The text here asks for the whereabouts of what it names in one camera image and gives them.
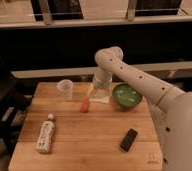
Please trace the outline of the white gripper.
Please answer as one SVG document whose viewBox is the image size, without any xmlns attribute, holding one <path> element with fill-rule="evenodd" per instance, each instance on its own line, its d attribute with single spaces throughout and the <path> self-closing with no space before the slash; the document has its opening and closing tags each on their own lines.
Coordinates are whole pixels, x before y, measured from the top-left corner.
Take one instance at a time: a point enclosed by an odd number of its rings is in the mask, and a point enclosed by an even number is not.
<svg viewBox="0 0 192 171">
<path fill-rule="evenodd" d="M 98 67 L 93 76 L 93 86 L 97 89 L 106 89 L 112 82 L 112 73 Z"/>
</svg>

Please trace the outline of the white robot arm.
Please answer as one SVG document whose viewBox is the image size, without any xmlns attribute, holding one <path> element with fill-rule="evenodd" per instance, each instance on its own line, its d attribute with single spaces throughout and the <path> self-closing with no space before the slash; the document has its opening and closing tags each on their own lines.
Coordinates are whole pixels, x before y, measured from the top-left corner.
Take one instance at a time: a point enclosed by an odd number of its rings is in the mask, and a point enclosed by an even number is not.
<svg viewBox="0 0 192 171">
<path fill-rule="evenodd" d="M 98 50 L 95 61 L 99 67 L 95 84 L 108 85 L 116 75 L 166 113 L 163 171 L 192 171 L 192 91 L 124 63 L 117 46 Z"/>
</svg>

